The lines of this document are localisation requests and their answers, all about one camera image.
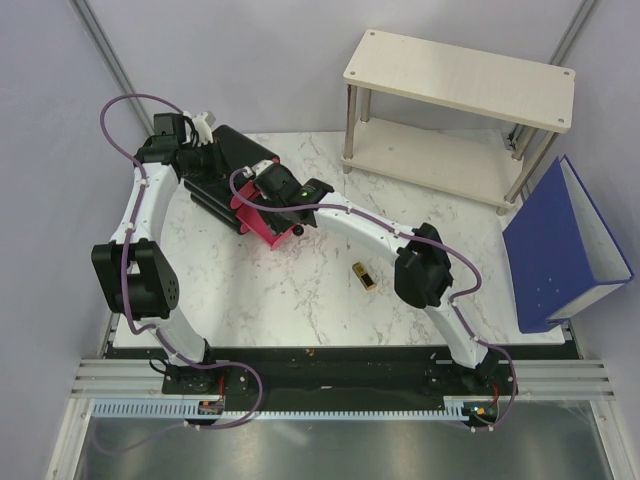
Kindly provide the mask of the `black drawer organizer cabinet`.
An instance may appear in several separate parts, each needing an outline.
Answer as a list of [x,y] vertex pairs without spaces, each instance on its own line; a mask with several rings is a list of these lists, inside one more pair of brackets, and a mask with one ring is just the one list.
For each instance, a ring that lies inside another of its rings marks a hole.
[[212,145],[199,148],[203,153],[213,156],[213,172],[186,177],[183,185],[197,206],[235,233],[244,235],[248,228],[236,216],[238,207],[231,206],[234,197],[229,187],[229,177],[235,170],[251,167],[259,161],[280,162],[280,158],[228,125],[214,129],[213,139]]

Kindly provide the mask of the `gold black lipstick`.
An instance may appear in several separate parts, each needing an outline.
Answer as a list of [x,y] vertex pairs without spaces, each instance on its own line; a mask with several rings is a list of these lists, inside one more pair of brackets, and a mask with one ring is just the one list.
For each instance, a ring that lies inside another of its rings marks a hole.
[[361,262],[354,263],[352,265],[352,270],[367,291],[371,291],[376,287],[376,282],[372,279],[368,270]]

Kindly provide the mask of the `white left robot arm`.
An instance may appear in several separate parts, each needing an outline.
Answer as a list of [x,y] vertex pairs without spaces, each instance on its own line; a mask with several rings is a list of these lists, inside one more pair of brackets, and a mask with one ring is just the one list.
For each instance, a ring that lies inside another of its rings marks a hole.
[[212,124],[209,112],[154,116],[154,134],[136,154],[126,155],[134,183],[121,222],[108,242],[91,251],[110,310],[124,316],[133,335],[152,335],[173,364],[188,365],[185,382],[198,393],[215,389],[220,371],[204,360],[208,343],[178,306],[179,280],[160,239],[181,181],[216,171]]

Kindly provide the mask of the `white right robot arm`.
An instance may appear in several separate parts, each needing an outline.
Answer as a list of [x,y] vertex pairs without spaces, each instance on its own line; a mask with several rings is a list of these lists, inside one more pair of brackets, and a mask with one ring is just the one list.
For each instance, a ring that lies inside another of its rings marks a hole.
[[312,178],[300,183],[291,171],[263,160],[242,169],[257,190],[255,208],[268,231],[278,236],[303,226],[340,233],[385,259],[394,269],[394,291],[406,304],[426,313],[446,341],[467,392],[483,392],[494,381],[485,361],[488,348],[464,326],[449,300],[453,294],[450,253],[435,227],[410,228],[348,200],[332,186]]

